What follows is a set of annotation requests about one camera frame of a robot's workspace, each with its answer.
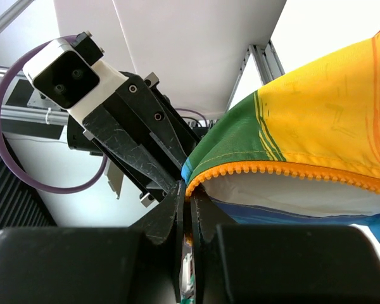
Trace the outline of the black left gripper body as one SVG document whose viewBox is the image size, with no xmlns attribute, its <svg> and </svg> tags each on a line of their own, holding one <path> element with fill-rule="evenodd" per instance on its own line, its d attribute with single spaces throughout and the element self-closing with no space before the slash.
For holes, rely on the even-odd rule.
<svg viewBox="0 0 380 304">
<path fill-rule="evenodd" d="M 79 124 L 68 118 L 70 149 L 105 155 L 141 191 L 162 201 L 201 136 L 157 88 L 158 77 L 126 73 L 120 86 Z"/>
</svg>

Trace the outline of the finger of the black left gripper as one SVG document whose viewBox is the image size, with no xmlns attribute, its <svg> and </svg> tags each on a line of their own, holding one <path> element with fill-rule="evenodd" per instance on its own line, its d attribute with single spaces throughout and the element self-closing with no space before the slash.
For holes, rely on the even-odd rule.
<svg viewBox="0 0 380 304">
<path fill-rule="evenodd" d="M 130 127 L 143 128 L 141 123 L 124 126 L 104 106 L 98 106 L 82 121 L 83 128 L 94 137 L 101 148 L 144 192 L 168 193 L 175 187 L 175 179 L 151 152 L 132 137 Z"/>
<path fill-rule="evenodd" d="M 179 173 L 189 155 L 189 126 L 168 98 L 143 79 L 125 79 L 116 88 L 117 122 L 170 173 Z"/>
</svg>

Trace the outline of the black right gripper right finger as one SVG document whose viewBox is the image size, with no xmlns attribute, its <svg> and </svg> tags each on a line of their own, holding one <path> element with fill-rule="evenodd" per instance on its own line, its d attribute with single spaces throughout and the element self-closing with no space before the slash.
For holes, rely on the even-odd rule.
<svg viewBox="0 0 380 304">
<path fill-rule="evenodd" d="M 238 303 L 241 257 L 234 247 L 236 222 L 203 188 L 191 195 L 196 303 Z"/>
</svg>

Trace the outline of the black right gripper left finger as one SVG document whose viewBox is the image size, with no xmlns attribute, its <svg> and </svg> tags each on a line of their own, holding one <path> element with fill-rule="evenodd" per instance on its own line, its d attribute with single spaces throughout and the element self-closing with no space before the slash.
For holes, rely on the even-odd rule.
<svg viewBox="0 0 380 304">
<path fill-rule="evenodd" d="M 129 303 L 178 303 L 184 237 L 186 185 L 179 181 L 166 197 L 132 225 L 142 232 Z"/>
</svg>

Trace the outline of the rainbow striped jacket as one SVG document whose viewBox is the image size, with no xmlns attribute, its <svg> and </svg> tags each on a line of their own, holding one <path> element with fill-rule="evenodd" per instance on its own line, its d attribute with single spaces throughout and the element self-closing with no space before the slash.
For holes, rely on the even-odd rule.
<svg viewBox="0 0 380 304">
<path fill-rule="evenodd" d="M 380 243 L 380 31 L 245 97 L 182 177 L 239 223 L 364 225 Z"/>
</svg>

